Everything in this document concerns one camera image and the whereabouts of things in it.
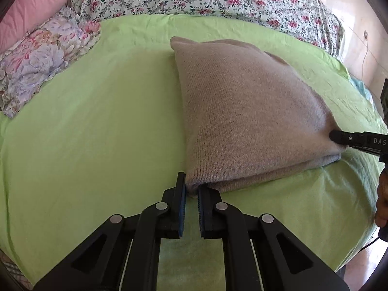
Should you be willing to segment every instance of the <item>pink pillow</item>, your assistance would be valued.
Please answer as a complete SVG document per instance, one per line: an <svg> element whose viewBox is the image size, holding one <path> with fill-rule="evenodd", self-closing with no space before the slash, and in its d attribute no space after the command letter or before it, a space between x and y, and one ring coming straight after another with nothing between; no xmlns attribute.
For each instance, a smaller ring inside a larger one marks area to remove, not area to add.
<svg viewBox="0 0 388 291"><path fill-rule="evenodd" d="M15 0L0 22L0 54L57 13L66 0Z"/></svg>

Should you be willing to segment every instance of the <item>floral bedspread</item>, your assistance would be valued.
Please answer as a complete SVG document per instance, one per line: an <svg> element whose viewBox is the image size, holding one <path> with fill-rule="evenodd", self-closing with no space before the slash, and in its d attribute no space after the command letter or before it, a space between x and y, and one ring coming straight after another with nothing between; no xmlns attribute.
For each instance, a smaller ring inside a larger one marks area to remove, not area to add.
<svg viewBox="0 0 388 291"><path fill-rule="evenodd" d="M86 54L100 38L100 23L85 21L69 7L0 54L0 108L10 118L40 86Z"/></svg>
<svg viewBox="0 0 388 291"><path fill-rule="evenodd" d="M214 15L258 23L321 47L338 57L344 34L320 0L69 0L88 20L130 14Z"/></svg>

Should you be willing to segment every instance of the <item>tiled floor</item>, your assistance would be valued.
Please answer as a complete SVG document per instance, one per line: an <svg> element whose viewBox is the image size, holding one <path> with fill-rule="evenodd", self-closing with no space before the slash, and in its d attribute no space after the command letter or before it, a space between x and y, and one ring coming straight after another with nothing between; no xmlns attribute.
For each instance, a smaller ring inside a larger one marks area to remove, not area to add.
<svg viewBox="0 0 388 291"><path fill-rule="evenodd" d="M344 280L350 291L359 291L379 264L387 247L388 243L377 240L348 262Z"/></svg>
<svg viewBox="0 0 388 291"><path fill-rule="evenodd" d="M352 75L362 79L379 97L388 77L387 32L366 0L322 1L343 22L343 63ZM368 41L364 39L364 31L369 34Z"/></svg>

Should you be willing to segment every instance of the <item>green bed sheet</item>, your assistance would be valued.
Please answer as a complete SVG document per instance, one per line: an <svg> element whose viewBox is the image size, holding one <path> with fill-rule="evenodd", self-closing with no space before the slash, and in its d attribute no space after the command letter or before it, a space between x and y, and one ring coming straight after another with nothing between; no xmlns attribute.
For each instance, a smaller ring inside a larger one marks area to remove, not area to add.
<svg viewBox="0 0 388 291"><path fill-rule="evenodd" d="M96 46L10 120L0 117L0 248L36 283L110 215L160 200L185 170L182 101L170 38L250 42L291 64L342 130L385 133L346 68L321 49L256 24L185 15L102 22ZM336 270L375 230L377 157L342 160L222 194L272 213ZM184 237L163 240L158 290L224 290L222 243L204 241L188 198Z"/></svg>

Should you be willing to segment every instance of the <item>brown knit sweater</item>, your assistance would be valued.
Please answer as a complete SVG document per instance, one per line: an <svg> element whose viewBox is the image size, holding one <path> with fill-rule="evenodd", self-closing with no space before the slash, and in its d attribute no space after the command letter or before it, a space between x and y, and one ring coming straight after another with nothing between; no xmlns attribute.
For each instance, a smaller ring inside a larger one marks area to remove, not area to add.
<svg viewBox="0 0 388 291"><path fill-rule="evenodd" d="M340 159L323 99L283 59L237 40L173 37L187 142L186 184L220 191Z"/></svg>

